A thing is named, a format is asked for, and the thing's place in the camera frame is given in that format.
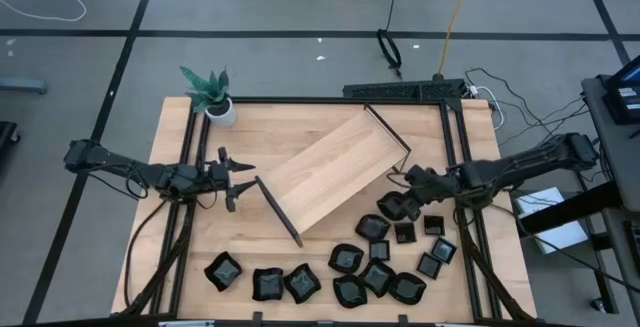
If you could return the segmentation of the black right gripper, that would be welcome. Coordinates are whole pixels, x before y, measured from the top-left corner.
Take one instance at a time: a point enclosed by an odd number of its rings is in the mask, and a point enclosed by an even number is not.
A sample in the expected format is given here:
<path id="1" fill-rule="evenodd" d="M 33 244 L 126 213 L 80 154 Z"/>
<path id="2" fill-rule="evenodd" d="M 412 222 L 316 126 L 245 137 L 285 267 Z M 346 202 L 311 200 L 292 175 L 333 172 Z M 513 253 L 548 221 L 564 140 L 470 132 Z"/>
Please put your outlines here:
<path id="1" fill-rule="evenodd" d="M 423 169 L 419 165 L 413 165 L 404 179 L 409 188 L 404 193 L 393 191 L 392 195 L 398 203 L 404 203 L 406 215 L 411 221 L 419 218 L 424 204 L 457 197 L 462 191 L 458 166 L 447 168 L 444 174 L 438 174 L 431 167 Z"/>

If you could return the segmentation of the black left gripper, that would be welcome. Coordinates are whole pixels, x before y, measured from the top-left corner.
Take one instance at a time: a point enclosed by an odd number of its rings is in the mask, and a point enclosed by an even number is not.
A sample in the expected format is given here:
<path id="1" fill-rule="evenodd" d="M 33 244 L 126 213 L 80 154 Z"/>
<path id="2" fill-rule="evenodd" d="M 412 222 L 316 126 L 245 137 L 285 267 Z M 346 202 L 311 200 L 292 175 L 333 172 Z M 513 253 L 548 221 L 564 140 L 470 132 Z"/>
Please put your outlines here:
<path id="1" fill-rule="evenodd" d="M 233 185 L 231 182 L 231 172 L 242 172 L 255 169 L 254 165 L 236 162 L 231 159 L 225 147 L 218 149 L 218 159 L 209 163 L 208 177 L 211 180 L 214 192 L 225 192 L 225 206 L 229 212 L 236 211 L 234 199 L 254 186 L 257 181 L 249 181 Z"/>

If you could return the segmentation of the green plant in white pot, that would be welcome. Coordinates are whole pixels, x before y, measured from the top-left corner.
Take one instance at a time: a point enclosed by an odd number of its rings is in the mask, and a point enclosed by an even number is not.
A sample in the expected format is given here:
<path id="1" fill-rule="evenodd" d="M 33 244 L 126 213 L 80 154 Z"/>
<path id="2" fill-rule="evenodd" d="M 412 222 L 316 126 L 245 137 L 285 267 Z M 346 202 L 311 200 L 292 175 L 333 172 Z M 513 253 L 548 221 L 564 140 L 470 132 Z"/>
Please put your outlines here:
<path id="1" fill-rule="evenodd" d="M 193 111 L 202 112 L 215 126 L 232 126 L 237 113 L 228 93 L 230 80 L 227 70 L 223 69 L 219 75 L 211 71 L 209 77 L 204 79 L 187 67 L 180 66 L 179 69 L 190 83 L 186 95 L 191 99 Z"/>

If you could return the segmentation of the wooden shelf with black legs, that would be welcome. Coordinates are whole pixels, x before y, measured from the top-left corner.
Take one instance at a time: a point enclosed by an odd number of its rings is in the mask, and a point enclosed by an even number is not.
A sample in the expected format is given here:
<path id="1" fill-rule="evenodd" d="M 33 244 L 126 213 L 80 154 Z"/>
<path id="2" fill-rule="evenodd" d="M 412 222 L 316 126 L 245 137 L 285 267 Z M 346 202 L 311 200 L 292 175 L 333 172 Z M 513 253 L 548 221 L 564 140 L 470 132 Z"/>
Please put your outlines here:
<path id="1" fill-rule="evenodd" d="M 351 119 L 264 176 L 255 178 L 295 243 L 301 234 L 384 172 L 411 148 L 369 104 Z"/>

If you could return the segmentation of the white paper sheet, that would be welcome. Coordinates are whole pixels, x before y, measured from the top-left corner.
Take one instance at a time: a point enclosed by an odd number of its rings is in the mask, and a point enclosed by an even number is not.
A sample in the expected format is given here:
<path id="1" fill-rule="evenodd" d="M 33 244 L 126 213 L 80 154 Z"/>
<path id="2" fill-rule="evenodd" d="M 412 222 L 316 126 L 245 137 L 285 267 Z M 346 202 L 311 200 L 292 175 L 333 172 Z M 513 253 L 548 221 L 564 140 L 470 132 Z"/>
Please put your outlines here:
<path id="1" fill-rule="evenodd" d="M 556 187 L 526 194 L 515 199 L 520 218 L 527 217 L 563 201 L 564 197 Z M 587 235 L 577 221 L 572 221 L 537 233 L 534 240 L 543 254 L 550 254 L 556 251 L 550 244 L 564 249 L 585 242 Z"/>

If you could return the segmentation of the gray side table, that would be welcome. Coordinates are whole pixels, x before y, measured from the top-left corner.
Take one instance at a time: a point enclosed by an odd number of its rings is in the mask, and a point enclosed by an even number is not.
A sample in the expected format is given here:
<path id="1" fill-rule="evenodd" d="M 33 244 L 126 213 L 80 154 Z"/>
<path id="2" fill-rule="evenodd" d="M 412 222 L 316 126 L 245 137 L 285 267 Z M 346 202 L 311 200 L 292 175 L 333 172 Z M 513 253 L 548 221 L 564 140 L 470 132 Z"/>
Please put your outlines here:
<path id="1" fill-rule="evenodd" d="M 640 134 L 630 138 L 640 131 L 640 124 L 615 123 L 604 103 L 606 90 L 600 79 L 583 79 L 581 87 L 624 206 L 640 212 Z"/>

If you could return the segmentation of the gray furniture foot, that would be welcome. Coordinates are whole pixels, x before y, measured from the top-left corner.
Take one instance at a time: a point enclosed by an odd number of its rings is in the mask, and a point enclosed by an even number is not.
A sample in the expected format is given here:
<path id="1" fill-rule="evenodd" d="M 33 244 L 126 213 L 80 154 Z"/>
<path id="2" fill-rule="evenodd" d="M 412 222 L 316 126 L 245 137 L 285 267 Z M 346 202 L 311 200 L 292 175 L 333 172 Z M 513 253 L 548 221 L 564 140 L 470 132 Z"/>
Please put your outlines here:
<path id="1" fill-rule="evenodd" d="M 40 79 L 0 77 L 0 90 L 17 90 L 46 94 L 47 86 L 46 82 Z"/>

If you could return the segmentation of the black caster base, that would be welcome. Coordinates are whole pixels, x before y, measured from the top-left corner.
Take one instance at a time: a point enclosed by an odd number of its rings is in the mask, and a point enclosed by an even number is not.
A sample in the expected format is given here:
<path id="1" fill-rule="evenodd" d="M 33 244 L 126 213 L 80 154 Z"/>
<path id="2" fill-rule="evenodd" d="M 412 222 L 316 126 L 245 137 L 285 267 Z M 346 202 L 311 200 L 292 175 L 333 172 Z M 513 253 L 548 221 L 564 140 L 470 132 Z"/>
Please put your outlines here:
<path id="1" fill-rule="evenodd" d="M 6 152 L 10 146 L 17 144 L 20 139 L 16 123 L 0 121 L 0 155 Z"/>

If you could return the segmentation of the black device with screen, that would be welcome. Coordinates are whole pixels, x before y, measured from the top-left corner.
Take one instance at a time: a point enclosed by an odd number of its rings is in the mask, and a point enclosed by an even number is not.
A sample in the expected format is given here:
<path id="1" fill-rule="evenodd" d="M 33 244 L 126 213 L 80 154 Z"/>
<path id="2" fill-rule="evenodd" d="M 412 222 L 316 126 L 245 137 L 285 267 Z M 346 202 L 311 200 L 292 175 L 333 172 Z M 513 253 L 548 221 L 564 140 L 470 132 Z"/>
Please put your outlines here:
<path id="1" fill-rule="evenodd" d="M 604 83 L 603 100 L 614 121 L 620 125 L 640 124 L 640 55 Z"/>

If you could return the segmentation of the black aluminium table frame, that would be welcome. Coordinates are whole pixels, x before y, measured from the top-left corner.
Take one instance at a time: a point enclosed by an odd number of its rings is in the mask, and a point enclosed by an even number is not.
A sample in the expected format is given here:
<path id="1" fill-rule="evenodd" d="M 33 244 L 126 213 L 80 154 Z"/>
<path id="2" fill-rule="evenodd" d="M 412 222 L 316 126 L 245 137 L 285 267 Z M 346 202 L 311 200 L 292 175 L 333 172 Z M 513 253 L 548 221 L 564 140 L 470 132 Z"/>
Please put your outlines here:
<path id="1" fill-rule="evenodd" d="M 396 275 L 408 272 L 427 285 L 416 305 L 403 304 L 388 292 L 381 298 L 366 288 L 368 302 L 348 309 L 335 296 L 333 280 L 349 275 L 328 266 L 333 248 L 346 243 L 359 247 L 364 256 L 358 275 L 368 264 L 369 243 L 355 232 L 366 214 L 382 217 L 376 202 L 395 191 L 399 182 L 394 170 L 413 165 L 444 172 L 471 160 L 499 158 L 495 132 L 487 104 L 479 100 L 461 102 L 357 101 L 341 98 L 237 98 L 238 118 L 228 128 L 217 127 L 194 114 L 184 97 L 164 101 L 151 152 L 154 163 L 185 161 L 201 165 L 214 159 L 218 149 L 255 169 L 233 174 L 233 184 L 255 180 L 298 155 L 349 119 L 365 104 L 373 108 L 411 148 L 403 165 L 384 172 L 328 216 L 301 234 L 299 247 L 256 184 L 236 201 L 236 211 L 225 206 L 225 193 L 205 194 L 175 207 L 157 192 L 142 199 L 133 226 L 133 249 L 128 253 L 113 308 L 125 316 L 164 312 L 170 318 L 247 323 L 256 311 L 262 320 L 321 323 L 336 327 L 353 322 L 371 326 L 397 323 L 399 315 L 410 322 L 473 323 L 485 317 L 508 322 L 512 314 L 500 302 L 496 290 L 480 272 L 487 262 L 506 290 L 516 298 L 527 316 L 535 306 L 527 277 L 517 229 L 506 194 L 498 194 L 490 209 L 475 211 L 447 199 L 423 209 L 427 215 L 444 217 L 445 239 L 457 246 L 450 264 L 442 264 L 433 280 L 416 270 L 423 253 L 431 255 L 438 237 L 427 236 L 421 221 L 412 222 L 417 240 L 398 244 L 390 228 L 391 258 L 383 261 Z M 225 291 L 219 292 L 206 278 L 204 269 L 227 251 L 243 273 Z M 284 285 L 280 300 L 252 299 L 255 269 L 281 268 L 284 277 L 308 263 L 321 282 L 321 290 L 306 302 L 296 304 Z"/>

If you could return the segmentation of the black side table frame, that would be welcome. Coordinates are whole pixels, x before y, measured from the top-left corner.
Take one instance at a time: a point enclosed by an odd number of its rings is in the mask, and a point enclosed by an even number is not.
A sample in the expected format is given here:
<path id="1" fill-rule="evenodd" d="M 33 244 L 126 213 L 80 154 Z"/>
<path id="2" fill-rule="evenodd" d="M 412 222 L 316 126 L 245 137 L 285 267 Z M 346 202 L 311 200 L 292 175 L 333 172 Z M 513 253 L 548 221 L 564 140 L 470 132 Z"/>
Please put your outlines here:
<path id="1" fill-rule="evenodd" d="M 632 197 L 615 179 L 588 191 L 551 205 L 521 219 L 521 234 L 537 234 L 563 224 L 601 213 L 606 232 L 594 247 L 612 249 L 620 272 L 621 283 L 640 325 L 640 195 Z"/>

